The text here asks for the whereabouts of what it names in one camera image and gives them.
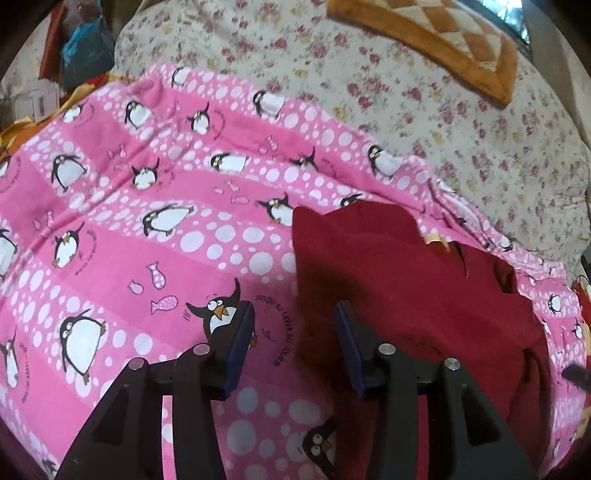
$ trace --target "cartoon penguin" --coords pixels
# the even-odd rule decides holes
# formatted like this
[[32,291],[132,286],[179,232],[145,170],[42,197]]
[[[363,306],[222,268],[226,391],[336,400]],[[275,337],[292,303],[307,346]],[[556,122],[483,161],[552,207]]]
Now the cartoon penguin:
[[198,110],[193,116],[188,116],[187,120],[191,122],[191,130],[198,135],[209,133],[211,125],[209,123],[209,102],[203,110]]
[[152,111],[137,100],[131,100],[125,105],[125,123],[129,122],[136,129],[146,123],[151,116]]
[[394,176],[394,174],[403,164],[401,158],[392,156],[377,145],[372,145],[369,147],[368,159],[374,175],[376,175],[376,173],[380,173],[389,179]]
[[335,472],[336,422],[331,417],[319,427],[311,429],[304,436],[302,447],[312,462],[329,480],[336,480]]
[[340,201],[340,207],[348,207],[349,205],[351,205],[352,203],[357,202],[357,200],[359,200],[359,197],[363,196],[363,193],[354,193],[353,195],[350,195],[348,197],[345,197],[344,199],[342,199]]
[[571,332],[573,332],[575,337],[578,338],[579,340],[581,338],[583,338],[583,328],[581,327],[579,322],[574,324],[574,329],[571,330]]
[[171,81],[171,87],[182,87],[184,86],[185,80],[187,80],[187,75],[191,72],[189,67],[178,67],[173,72],[173,78]]
[[503,252],[510,252],[513,250],[513,242],[503,235],[501,241],[499,241],[499,247],[503,249]]
[[153,230],[156,232],[164,232],[166,233],[166,236],[170,236],[173,234],[175,227],[185,220],[189,213],[193,213],[194,211],[194,206],[178,207],[175,205],[167,205],[161,209],[153,210],[142,218],[144,235],[148,236]]
[[51,171],[51,183],[55,180],[64,189],[64,193],[68,188],[80,180],[88,168],[79,162],[79,158],[75,155],[58,155],[53,159],[53,170]]
[[18,363],[14,351],[14,340],[17,338],[17,326],[14,326],[14,335],[6,341],[6,345],[0,343],[0,352],[4,355],[4,366],[6,367],[7,383],[11,388],[18,385]]
[[64,122],[65,124],[71,124],[74,120],[76,120],[82,114],[82,109],[84,108],[85,103],[80,103],[78,105],[74,105],[73,107],[66,110],[61,115],[61,121]]
[[287,193],[283,199],[271,199],[266,202],[257,200],[256,202],[267,209],[267,214],[271,217],[271,222],[279,223],[283,226],[291,226],[293,224],[294,209],[289,205]]
[[283,108],[285,100],[285,97],[266,92],[265,90],[259,90],[252,97],[252,103],[258,115],[262,116],[265,113],[273,118],[279,117],[279,112]]
[[248,157],[235,153],[220,153],[214,155],[211,160],[211,166],[217,171],[235,171],[240,173],[244,170]]
[[78,227],[78,230],[68,230],[60,237],[56,237],[56,250],[53,254],[53,262],[51,264],[57,268],[64,268],[69,264],[80,246],[80,230],[84,226],[84,222]]
[[90,309],[76,317],[66,318],[60,325],[61,357],[66,371],[66,361],[88,384],[88,369],[95,358],[99,340],[106,330],[106,323],[99,323],[94,318],[85,316]]
[[10,166],[11,156],[7,155],[4,158],[0,158],[0,179],[6,175],[8,167]]
[[312,154],[308,157],[306,155],[300,155],[300,158],[297,160],[290,160],[291,163],[297,165],[298,167],[308,168],[308,166],[312,167],[314,170],[318,171],[318,167],[314,162],[314,155],[316,153],[316,149],[312,147]]
[[131,183],[131,187],[136,190],[147,190],[158,180],[158,166],[160,165],[160,158],[156,161],[156,165],[152,168],[135,168],[131,167],[131,171],[134,173],[134,179]]
[[560,311],[560,297],[558,295],[550,295],[550,298],[548,299],[548,308],[553,313],[558,313]]
[[2,281],[4,281],[8,267],[18,251],[16,243],[6,236],[8,231],[6,228],[0,228],[0,280]]

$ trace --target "floral bedsheet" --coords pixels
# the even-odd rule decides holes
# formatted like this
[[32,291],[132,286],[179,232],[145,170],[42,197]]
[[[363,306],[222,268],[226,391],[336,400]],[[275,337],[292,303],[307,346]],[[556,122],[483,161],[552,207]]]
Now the floral bedsheet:
[[126,25],[115,58],[118,74],[171,60],[315,102],[391,153],[423,157],[497,229],[569,272],[590,242],[589,149],[523,57],[500,110],[400,42],[328,19],[325,0],[169,0]]

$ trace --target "metal bolt head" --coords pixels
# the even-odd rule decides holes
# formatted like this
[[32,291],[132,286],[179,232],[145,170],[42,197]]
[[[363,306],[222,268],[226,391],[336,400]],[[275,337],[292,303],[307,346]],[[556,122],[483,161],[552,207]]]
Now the metal bolt head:
[[127,366],[132,370],[139,370],[144,366],[145,360],[140,356],[132,358],[128,363]]
[[391,343],[382,343],[378,347],[379,353],[383,355],[393,355],[396,353],[396,347]]
[[195,355],[207,355],[211,351],[211,347],[206,343],[198,343],[193,347],[193,353]]
[[457,358],[452,358],[452,357],[446,358],[445,361],[443,362],[443,364],[446,366],[446,368],[448,368],[452,372],[459,370],[460,367],[462,366],[462,364],[460,363],[460,361]]

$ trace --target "red cloth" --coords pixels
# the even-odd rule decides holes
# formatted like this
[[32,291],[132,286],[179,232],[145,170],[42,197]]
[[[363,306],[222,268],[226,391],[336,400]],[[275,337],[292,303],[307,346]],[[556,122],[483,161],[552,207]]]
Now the red cloth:
[[[460,359],[506,419],[534,466],[548,445],[550,370],[542,326],[517,293],[506,262],[465,245],[425,245],[403,208],[358,201],[327,215],[294,212],[293,245],[305,318],[300,359],[332,386],[341,480],[365,477],[375,408],[357,400],[344,373],[335,304],[410,356]],[[426,478],[428,431],[420,408],[417,478]]]

